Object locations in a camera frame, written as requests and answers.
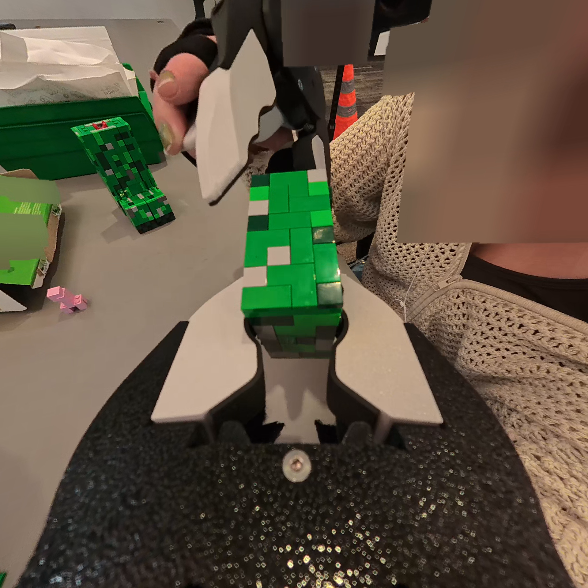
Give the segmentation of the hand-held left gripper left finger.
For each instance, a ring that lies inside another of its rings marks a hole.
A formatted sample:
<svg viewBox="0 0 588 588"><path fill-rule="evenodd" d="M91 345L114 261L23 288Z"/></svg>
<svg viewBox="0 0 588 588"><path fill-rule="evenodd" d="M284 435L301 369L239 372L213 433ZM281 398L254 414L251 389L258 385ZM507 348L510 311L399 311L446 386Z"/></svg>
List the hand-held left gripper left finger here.
<svg viewBox="0 0 588 588"><path fill-rule="evenodd" d="M151 414L156 424L193 422L213 442L225 422L265 414L261 345L240 309L240 278L190 318Z"/></svg>

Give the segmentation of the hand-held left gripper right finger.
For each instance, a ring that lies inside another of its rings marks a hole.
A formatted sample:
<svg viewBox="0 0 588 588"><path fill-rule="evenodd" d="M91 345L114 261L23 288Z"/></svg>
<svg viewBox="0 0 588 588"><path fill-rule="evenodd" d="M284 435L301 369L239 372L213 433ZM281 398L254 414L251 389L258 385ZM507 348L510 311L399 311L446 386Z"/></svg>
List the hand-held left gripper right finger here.
<svg viewBox="0 0 588 588"><path fill-rule="evenodd" d="M443 423L404 323L364 287L343 288L327 406L339 440L355 422L366 423L376 443L386 442L395 425Z"/></svg>

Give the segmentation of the hollow green lego build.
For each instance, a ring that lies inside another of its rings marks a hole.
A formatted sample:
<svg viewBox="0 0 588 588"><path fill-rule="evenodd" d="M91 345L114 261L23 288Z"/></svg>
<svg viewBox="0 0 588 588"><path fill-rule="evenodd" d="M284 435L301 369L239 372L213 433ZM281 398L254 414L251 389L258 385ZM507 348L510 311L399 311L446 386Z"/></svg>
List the hollow green lego build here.
<svg viewBox="0 0 588 588"><path fill-rule="evenodd" d="M326 359L343 288L324 169L254 175L240 308L273 358Z"/></svg>

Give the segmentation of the green lego creeper figure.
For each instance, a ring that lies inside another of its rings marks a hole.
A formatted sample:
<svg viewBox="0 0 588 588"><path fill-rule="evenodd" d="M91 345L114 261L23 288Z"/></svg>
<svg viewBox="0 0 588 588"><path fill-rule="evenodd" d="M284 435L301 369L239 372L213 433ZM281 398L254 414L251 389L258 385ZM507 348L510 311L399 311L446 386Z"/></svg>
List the green lego creeper figure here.
<svg viewBox="0 0 588 588"><path fill-rule="evenodd" d="M175 220L127 121L118 116L74 126L71 131L138 233Z"/></svg>

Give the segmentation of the pink lego pig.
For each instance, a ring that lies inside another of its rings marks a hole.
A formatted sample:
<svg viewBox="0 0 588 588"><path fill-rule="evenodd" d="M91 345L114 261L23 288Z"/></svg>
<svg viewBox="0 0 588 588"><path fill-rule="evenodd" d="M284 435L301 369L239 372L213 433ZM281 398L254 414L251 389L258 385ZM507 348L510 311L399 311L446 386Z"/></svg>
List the pink lego pig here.
<svg viewBox="0 0 588 588"><path fill-rule="evenodd" d="M76 295L61 286L49 288L46 296L49 300L59 303L60 311L66 314L82 312L88 308L88 301L82 295Z"/></svg>

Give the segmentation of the green lego set box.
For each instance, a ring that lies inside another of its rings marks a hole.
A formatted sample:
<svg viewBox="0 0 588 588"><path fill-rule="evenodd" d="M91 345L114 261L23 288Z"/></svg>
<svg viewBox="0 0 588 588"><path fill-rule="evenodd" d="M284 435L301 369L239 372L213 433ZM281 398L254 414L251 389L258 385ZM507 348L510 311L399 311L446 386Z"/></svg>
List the green lego set box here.
<svg viewBox="0 0 588 588"><path fill-rule="evenodd" d="M1 312L23 312L58 249L61 194L29 169L1 173Z"/></svg>

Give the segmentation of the person's right hand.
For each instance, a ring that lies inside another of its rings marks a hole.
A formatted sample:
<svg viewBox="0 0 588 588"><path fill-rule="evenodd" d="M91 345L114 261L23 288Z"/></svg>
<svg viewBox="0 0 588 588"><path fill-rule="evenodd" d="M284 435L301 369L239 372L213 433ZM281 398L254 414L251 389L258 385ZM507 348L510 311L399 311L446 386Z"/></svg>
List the person's right hand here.
<svg viewBox="0 0 588 588"><path fill-rule="evenodd" d="M191 54L172 57L160 74L151 72L153 120L167 155L177 155L183 150L191 126L187 110L198 98L208 75L206 64Z"/></svg>

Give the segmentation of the orange traffic cone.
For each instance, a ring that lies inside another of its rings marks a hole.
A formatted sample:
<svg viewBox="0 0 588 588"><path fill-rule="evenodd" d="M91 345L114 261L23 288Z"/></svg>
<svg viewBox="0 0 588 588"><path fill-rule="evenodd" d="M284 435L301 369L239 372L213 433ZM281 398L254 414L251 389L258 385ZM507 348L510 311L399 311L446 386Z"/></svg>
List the orange traffic cone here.
<svg viewBox="0 0 588 588"><path fill-rule="evenodd" d="M329 139L333 141L357 121L354 67L337 67L332 105L329 114Z"/></svg>

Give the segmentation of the person's torso in knit sweater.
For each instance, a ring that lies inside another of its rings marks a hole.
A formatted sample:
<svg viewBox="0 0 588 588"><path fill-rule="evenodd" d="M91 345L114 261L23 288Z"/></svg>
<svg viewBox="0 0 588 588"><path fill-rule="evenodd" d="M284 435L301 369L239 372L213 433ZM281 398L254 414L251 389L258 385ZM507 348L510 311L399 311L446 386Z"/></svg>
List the person's torso in knit sweater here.
<svg viewBox="0 0 588 588"><path fill-rule="evenodd" d="M557 551L587 587L587 322L462 278L469 248L375 240L364 285L415 324L515 445Z"/></svg>

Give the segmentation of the black undershirt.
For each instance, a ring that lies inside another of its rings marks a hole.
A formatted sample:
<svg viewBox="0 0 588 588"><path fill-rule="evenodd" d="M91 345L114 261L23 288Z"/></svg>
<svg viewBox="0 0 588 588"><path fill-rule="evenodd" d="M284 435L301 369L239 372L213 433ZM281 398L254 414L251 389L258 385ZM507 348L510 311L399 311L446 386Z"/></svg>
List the black undershirt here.
<svg viewBox="0 0 588 588"><path fill-rule="evenodd" d="M586 243L474 243L461 276L587 322Z"/></svg>

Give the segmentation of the green storage bin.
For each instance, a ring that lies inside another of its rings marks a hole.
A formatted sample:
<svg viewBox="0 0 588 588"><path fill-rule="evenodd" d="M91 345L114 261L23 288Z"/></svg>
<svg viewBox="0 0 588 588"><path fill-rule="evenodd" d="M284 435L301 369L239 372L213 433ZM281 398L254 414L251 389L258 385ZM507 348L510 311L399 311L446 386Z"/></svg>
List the green storage bin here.
<svg viewBox="0 0 588 588"><path fill-rule="evenodd" d="M71 128L122 117L149 165L163 162L164 149L148 93L135 79L138 96L1 108L1 167L31 170L39 179L60 180L96 172Z"/></svg>

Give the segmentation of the crumpled white paper bag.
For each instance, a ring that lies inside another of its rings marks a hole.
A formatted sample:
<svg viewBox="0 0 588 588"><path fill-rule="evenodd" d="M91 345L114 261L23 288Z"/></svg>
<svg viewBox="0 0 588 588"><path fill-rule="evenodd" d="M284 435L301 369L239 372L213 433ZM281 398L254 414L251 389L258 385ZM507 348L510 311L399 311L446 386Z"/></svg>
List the crumpled white paper bag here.
<svg viewBox="0 0 588 588"><path fill-rule="evenodd" d="M104 26L1 31L1 107L138 96Z"/></svg>

